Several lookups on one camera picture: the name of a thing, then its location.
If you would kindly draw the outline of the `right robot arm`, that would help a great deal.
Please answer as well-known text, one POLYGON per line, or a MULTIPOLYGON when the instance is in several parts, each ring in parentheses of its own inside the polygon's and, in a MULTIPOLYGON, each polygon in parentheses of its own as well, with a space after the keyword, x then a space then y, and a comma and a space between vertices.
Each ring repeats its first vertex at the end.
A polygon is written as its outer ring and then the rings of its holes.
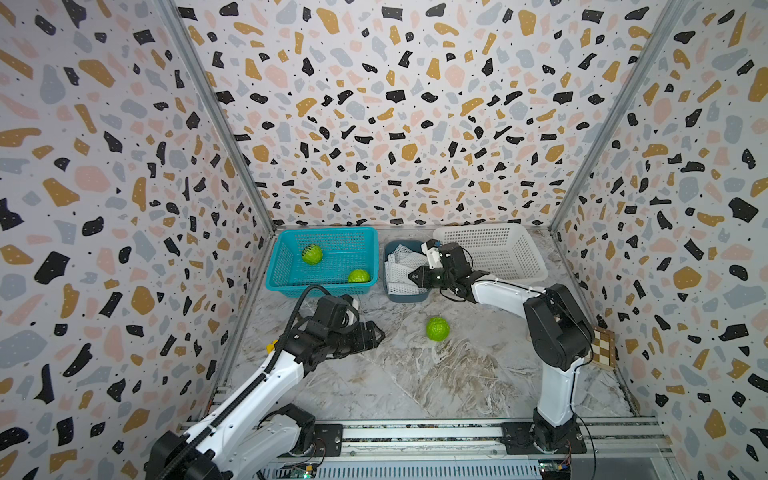
POLYGON ((447 290, 456 300, 496 307, 526 320, 543 368, 529 437, 538 450, 557 452, 577 430, 573 394, 579 368, 593 353, 593 328, 571 291, 560 283, 530 287, 475 270, 468 253, 455 242, 430 239, 421 250, 427 264, 408 274, 417 287, 447 290))

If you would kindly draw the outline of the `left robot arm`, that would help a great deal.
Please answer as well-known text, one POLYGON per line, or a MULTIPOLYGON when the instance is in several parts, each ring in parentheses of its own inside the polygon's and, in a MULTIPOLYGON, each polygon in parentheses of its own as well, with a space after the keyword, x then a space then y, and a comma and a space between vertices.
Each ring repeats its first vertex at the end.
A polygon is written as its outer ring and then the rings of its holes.
POLYGON ((280 399, 327 360, 377 348, 385 333, 362 321, 349 295, 321 291, 314 313, 295 304, 273 350, 250 379, 184 433, 167 432, 152 446, 149 479, 251 479, 282 456, 305 463, 328 455, 332 441, 315 433, 316 418, 280 399))

